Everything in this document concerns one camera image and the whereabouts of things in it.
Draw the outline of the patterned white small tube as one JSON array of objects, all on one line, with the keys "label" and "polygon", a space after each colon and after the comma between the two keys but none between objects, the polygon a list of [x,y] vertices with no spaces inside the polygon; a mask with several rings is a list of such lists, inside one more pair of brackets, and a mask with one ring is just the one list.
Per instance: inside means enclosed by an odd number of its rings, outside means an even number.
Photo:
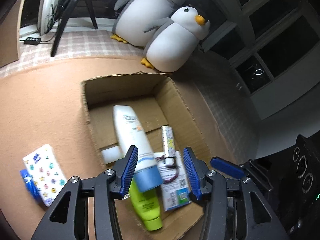
[{"label": "patterned white small tube", "polygon": [[163,157],[167,167],[176,166],[176,154],[173,130],[170,126],[162,126]]}]

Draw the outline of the translucent white cap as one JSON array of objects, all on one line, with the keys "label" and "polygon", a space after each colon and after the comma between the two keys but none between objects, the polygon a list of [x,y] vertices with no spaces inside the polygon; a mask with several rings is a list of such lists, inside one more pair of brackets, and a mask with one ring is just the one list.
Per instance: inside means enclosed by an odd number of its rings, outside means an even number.
[{"label": "translucent white cap", "polygon": [[110,164],[123,158],[123,153],[118,145],[111,146],[101,151],[105,164]]}]

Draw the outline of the white barcode package card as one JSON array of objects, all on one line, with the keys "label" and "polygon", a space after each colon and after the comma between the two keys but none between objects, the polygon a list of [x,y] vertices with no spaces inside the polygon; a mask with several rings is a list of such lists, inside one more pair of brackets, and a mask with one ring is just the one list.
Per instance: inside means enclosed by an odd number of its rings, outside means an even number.
[{"label": "white barcode package card", "polygon": [[179,151],[176,151],[175,154],[176,166],[167,167],[164,161],[163,152],[154,153],[157,160],[158,170],[163,179],[161,191],[165,212],[191,203],[191,200],[189,199],[190,189],[188,179],[181,161],[181,154]]}]

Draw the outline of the small penguin plush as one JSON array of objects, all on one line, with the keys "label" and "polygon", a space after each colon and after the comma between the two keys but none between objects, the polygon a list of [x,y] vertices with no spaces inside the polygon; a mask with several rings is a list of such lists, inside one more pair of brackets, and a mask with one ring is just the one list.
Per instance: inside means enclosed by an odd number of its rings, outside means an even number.
[{"label": "small penguin plush", "polygon": [[144,33],[154,30],[144,48],[141,64],[160,72],[172,73],[189,59],[200,41],[210,31],[210,20],[200,15],[193,7],[181,7],[171,17],[148,23]]}]

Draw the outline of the brown cardboard box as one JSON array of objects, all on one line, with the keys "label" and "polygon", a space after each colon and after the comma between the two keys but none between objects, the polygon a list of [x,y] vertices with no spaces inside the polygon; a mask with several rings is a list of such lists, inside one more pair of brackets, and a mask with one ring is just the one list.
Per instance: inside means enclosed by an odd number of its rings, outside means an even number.
[{"label": "brown cardboard box", "polygon": [[[201,130],[174,81],[161,74],[135,73],[100,76],[82,81],[82,103],[86,124],[98,157],[101,150],[117,144],[113,106],[128,105],[137,114],[152,149],[163,149],[161,127],[172,127],[175,148],[191,147],[198,159],[208,163],[211,153]],[[202,208],[191,203],[161,212],[163,227],[147,232],[130,200],[115,203],[123,239],[181,239],[202,217]]]}]

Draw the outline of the black tripod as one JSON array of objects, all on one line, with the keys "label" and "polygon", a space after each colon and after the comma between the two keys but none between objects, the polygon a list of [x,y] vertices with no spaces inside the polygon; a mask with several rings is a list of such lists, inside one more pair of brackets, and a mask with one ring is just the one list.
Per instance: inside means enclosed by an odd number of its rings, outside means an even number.
[{"label": "black tripod", "polygon": [[[59,46],[64,29],[67,25],[69,18],[71,17],[71,15],[73,13],[75,7],[79,3],[79,1],[80,0],[65,0],[65,2],[62,4],[63,10],[59,14],[59,18],[58,18],[59,24],[58,24],[58,27],[57,27],[57,30],[55,33],[54,42],[53,42],[52,49],[50,52],[51,57],[54,57],[56,55],[57,48]],[[89,16],[92,21],[92,24],[93,24],[93,28],[98,29],[97,21],[95,19],[92,0],[84,0],[84,1],[86,3],[86,7],[89,12]]]}]

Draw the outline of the white sunscreen tube blue cap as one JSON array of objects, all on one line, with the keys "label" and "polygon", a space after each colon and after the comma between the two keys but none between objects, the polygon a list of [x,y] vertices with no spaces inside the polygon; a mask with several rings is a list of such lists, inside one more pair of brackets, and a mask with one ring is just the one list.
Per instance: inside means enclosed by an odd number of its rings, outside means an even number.
[{"label": "white sunscreen tube blue cap", "polygon": [[163,183],[153,149],[135,111],[130,106],[115,105],[113,120],[119,146],[126,153],[130,146],[138,149],[138,161],[133,175],[140,192],[152,190]]}]

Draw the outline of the patterned tissue pack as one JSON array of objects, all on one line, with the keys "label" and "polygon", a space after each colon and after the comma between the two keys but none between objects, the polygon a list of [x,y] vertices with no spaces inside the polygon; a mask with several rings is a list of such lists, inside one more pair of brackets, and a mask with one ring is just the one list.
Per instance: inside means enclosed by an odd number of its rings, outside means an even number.
[{"label": "patterned tissue pack", "polygon": [[39,191],[40,203],[49,207],[67,183],[52,146],[45,144],[23,157],[22,161]]}]

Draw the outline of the green hand cream tube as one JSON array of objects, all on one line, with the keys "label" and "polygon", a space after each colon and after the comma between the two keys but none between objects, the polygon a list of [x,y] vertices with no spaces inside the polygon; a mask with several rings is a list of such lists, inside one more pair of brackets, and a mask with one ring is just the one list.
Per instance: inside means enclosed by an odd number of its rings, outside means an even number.
[{"label": "green hand cream tube", "polygon": [[146,230],[156,231],[162,228],[161,208],[155,189],[140,192],[133,180],[129,189],[133,208]]}]

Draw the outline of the wooden headboard panel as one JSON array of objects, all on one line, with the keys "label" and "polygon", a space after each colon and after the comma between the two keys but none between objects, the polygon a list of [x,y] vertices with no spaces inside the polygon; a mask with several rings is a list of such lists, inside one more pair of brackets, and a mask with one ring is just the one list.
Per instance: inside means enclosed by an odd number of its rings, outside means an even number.
[{"label": "wooden headboard panel", "polygon": [[20,27],[24,1],[17,0],[1,24],[1,67],[20,59]]}]

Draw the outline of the blue round container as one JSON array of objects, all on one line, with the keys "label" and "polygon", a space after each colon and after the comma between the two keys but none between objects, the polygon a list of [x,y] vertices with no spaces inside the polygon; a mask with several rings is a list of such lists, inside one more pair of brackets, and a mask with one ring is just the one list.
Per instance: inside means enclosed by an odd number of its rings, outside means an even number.
[{"label": "blue round container", "polygon": [[29,191],[29,193],[31,194],[35,202],[37,202],[38,204],[42,202],[42,198],[39,194],[39,191],[36,185],[34,184],[33,178],[29,174],[28,170],[27,169],[20,170],[20,175],[24,181],[26,189]]}]

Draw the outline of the large penguin plush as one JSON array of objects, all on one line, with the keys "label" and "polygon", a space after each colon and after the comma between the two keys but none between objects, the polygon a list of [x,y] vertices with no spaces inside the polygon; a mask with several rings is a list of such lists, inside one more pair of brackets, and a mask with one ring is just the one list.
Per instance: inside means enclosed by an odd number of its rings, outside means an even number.
[{"label": "large penguin plush", "polygon": [[122,9],[113,25],[113,40],[145,47],[154,30],[144,32],[145,27],[156,20],[169,17],[185,0],[117,0],[114,10]]}]

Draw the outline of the black power strip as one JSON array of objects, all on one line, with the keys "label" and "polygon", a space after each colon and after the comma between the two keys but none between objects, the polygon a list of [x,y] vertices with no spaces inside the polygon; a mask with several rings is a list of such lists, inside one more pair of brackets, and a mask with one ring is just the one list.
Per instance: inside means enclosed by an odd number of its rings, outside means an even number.
[{"label": "black power strip", "polygon": [[24,44],[26,45],[33,45],[37,46],[41,43],[41,38],[40,37],[27,37],[24,41]]}]

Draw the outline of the plaid bed sheet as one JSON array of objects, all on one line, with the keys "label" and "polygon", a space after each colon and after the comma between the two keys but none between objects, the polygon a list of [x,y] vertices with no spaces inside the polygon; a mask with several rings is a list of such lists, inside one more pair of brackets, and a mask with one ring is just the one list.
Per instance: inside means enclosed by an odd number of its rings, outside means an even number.
[{"label": "plaid bed sheet", "polygon": [[[57,55],[50,57],[51,44],[20,45],[20,59],[1,67],[1,77],[36,67],[43,63],[85,56],[136,56],[142,49],[119,43],[105,30],[76,31],[63,34]],[[175,72],[182,81],[191,78],[202,93],[218,128],[227,140],[228,148],[237,160],[253,159],[257,155],[259,116],[250,98],[236,87],[237,80],[227,63],[212,52],[196,50],[186,66]]]}]

